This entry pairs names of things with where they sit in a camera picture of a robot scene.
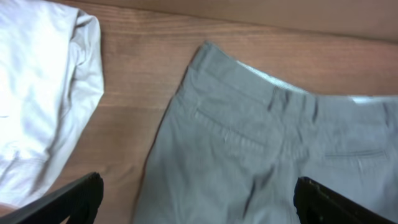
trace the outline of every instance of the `gray garment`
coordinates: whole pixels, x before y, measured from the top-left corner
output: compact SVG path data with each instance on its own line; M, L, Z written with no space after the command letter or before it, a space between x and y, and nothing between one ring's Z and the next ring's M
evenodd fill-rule
M303 175L398 222L397 112L397 98L277 87L207 42L160 126L134 223L300 223Z

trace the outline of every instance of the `white cloth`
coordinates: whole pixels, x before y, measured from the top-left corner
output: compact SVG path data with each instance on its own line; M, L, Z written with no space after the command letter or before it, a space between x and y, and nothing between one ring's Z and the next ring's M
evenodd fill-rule
M47 1L0 1L0 203L50 188L104 91L96 17Z

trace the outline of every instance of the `gray pants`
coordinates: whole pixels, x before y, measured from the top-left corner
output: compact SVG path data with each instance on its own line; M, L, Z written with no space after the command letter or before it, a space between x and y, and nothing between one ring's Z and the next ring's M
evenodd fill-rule
M205 43L160 126L134 223L300 223L303 175L398 222L397 120L396 98L281 88Z

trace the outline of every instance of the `pants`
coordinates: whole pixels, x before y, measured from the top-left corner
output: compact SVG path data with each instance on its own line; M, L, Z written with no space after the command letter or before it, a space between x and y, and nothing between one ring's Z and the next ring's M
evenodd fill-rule
M397 120L397 98L293 91L207 42L160 126L134 223L300 223L303 175L398 222Z

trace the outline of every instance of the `clothing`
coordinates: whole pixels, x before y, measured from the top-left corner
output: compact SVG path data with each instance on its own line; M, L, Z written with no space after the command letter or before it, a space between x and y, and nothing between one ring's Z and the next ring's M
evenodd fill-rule
M146 164L134 223L300 223L308 176L398 222L398 99L293 91L205 43Z
M0 1L0 203L61 173L103 92L98 20L48 1Z

